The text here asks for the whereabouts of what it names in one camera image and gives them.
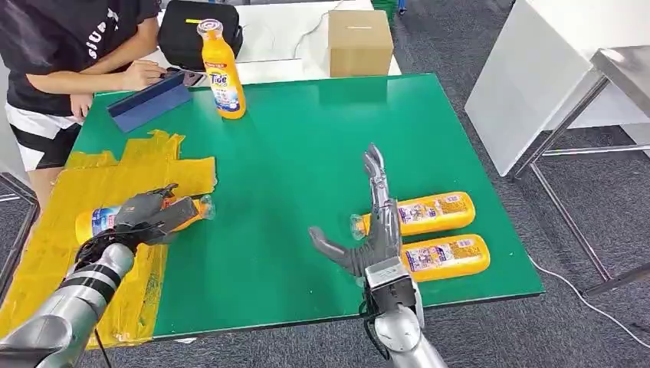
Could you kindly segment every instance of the black t-shirt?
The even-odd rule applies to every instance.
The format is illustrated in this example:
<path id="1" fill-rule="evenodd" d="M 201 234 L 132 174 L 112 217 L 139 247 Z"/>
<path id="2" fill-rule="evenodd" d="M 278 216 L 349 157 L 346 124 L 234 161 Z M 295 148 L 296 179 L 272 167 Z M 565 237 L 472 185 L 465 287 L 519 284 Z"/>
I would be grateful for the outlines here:
<path id="1" fill-rule="evenodd" d="M 71 116 L 70 96 L 34 88 L 26 74 L 82 71 L 155 17 L 159 0 L 5 0 L 0 54 L 10 70 L 7 102 L 23 110 Z"/>

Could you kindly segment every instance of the black cable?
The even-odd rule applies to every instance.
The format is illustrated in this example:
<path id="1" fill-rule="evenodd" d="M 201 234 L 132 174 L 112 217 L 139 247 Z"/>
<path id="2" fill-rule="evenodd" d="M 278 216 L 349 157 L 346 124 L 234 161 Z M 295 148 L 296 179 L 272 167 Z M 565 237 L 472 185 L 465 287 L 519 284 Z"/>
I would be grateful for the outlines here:
<path id="1" fill-rule="evenodd" d="M 101 343 L 100 335 L 97 332 L 97 328 L 95 329 L 95 338 L 97 339 L 97 345 L 100 346 L 100 350 L 102 350 L 103 358 L 106 360 L 106 365 L 108 368 L 113 368 L 113 366 L 110 365 L 110 360 L 108 360 L 108 355 L 106 355 L 106 350 L 103 348 L 103 344 Z"/>
<path id="2" fill-rule="evenodd" d="M 374 333 L 370 330 L 370 325 L 375 325 L 375 319 L 382 315 L 379 311 L 379 306 L 373 299 L 373 296 L 370 294 L 370 289 L 365 286 L 363 289 L 363 301 L 359 304 L 359 315 L 363 318 L 363 329 L 366 331 L 366 335 L 370 342 L 373 343 L 379 354 L 385 359 L 390 360 L 390 353 L 386 347 L 377 341 Z"/>
<path id="3" fill-rule="evenodd" d="M 75 263 L 78 263 L 81 267 L 83 267 L 84 264 L 82 265 L 81 263 L 83 263 L 83 262 L 81 262 L 81 261 L 84 260 L 86 257 L 90 256 L 93 251 L 101 251 L 101 252 L 103 252 L 105 247 L 102 248 L 102 249 L 94 249 L 94 246 L 97 246 L 97 240 L 98 239 L 111 237 L 111 236 L 113 236 L 115 238 L 124 237 L 125 235 L 133 235 L 133 234 L 137 234 L 139 232 L 149 231 L 149 230 L 151 230 L 153 228 L 156 228 L 158 226 L 160 226 L 160 224 L 150 225 L 150 226 L 145 227 L 145 228 L 135 228 L 135 229 L 128 230 L 128 231 L 125 231 L 125 232 L 116 232 L 112 228 L 110 228 L 108 230 L 105 230 L 105 231 L 95 235 L 94 237 L 86 240 L 79 247 L 79 250 L 77 251 L 77 254 L 74 256 L 74 261 L 75 261 Z"/>

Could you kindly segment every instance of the yellow plastic sheet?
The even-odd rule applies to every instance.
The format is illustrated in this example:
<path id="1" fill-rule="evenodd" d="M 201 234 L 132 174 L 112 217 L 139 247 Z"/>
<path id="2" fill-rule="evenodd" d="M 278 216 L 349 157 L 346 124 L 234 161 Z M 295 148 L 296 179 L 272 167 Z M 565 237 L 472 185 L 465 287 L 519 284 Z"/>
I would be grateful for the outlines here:
<path id="1" fill-rule="evenodd" d="M 160 130 L 126 143 L 122 159 L 104 151 L 74 152 L 57 178 L 0 307 L 0 336 L 22 324 L 56 290 L 79 248 L 75 219 L 88 209 L 124 203 L 135 194 L 179 184 L 177 196 L 210 193 L 216 184 L 214 157 L 179 160 L 183 136 Z M 163 284 L 167 245 L 138 247 L 126 275 L 97 326 L 104 346 L 150 340 Z M 88 347 L 97 347 L 92 337 Z"/>

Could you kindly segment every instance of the green tabletop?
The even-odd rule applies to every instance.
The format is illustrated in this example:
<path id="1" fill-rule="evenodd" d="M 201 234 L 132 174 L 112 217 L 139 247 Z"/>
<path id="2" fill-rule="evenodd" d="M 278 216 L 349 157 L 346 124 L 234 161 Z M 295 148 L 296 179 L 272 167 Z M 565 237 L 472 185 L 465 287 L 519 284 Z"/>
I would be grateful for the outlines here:
<path id="1" fill-rule="evenodd" d="M 361 155 L 374 142 L 397 199 L 465 191 L 476 207 L 466 228 L 405 238 L 476 233 L 490 267 L 420 284 L 425 306 L 543 292 L 537 273 L 433 74 L 312 80 L 245 87 L 248 112 L 222 120 L 210 90 L 129 134 L 99 96 L 74 150 L 111 150 L 152 129 L 179 133 L 182 159 L 214 156 L 216 217 L 169 246 L 154 338 L 298 324 L 356 314 L 352 276 L 312 248 L 307 228 L 357 246 L 352 213 L 369 211 Z"/>

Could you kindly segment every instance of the detergent bottle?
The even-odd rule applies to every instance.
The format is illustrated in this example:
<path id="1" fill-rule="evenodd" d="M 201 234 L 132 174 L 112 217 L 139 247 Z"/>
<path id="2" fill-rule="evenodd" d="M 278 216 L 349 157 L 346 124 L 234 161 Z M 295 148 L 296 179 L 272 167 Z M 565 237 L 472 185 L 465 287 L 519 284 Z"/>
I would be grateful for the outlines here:
<path id="1" fill-rule="evenodd" d="M 180 199 L 177 199 L 176 197 L 167 198 L 162 204 L 162 207 L 166 208 Z M 210 195 L 202 195 L 197 199 L 192 197 L 192 204 L 197 209 L 198 215 L 174 228 L 174 232 L 183 230 L 198 220 L 209 220 L 215 217 L 215 205 L 212 203 L 212 197 L 210 197 Z M 86 240 L 94 237 L 102 231 L 114 227 L 115 216 L 120 211 L 121 207 L 121 205 L 114 205 L 112 207 L 94 209 L 80 213 L 75 222 L 75 230 L 79 244 L 83 244 Z"/>
<path id="2" fill-rule="evenodd" d="M 402 263 L 417 282 L 477 274 L 490 265 L 490 252 L 476 234 L 404 244 Z"/>
<path id="3" fill-rule="evenodd" d="M 246 112 L 246 98 L 237 74 L 235 54 L 222 37 L 223 25 L 215 19 L 204 19 L 196 31 L 203 37 L 203 64 L 217 111 L 224 119 L 239 119 Z"/>
<path id="4" fill-rule="evenodd" d="M 397 202 L 402 236 L 441 232 L 471 224 L 476 216 L 474 203 L 465 192 L 427 195 Z M 368 235 L 370 214 L 350 216 L 350 228 L 356 240 Z"/>

